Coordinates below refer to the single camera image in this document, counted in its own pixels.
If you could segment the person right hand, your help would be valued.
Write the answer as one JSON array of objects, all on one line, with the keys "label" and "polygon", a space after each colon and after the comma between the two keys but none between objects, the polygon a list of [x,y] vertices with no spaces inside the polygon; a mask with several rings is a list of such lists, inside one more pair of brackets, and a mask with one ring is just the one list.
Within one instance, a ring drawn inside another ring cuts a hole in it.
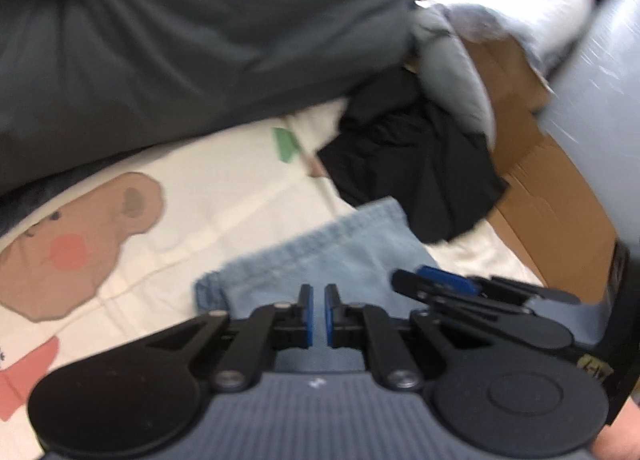
[{"label": "person right hand", "polygon": [[634,399],[628,398],[614,422],[603,428],[592,451],[602,460],[640,459],[640,409]]}]

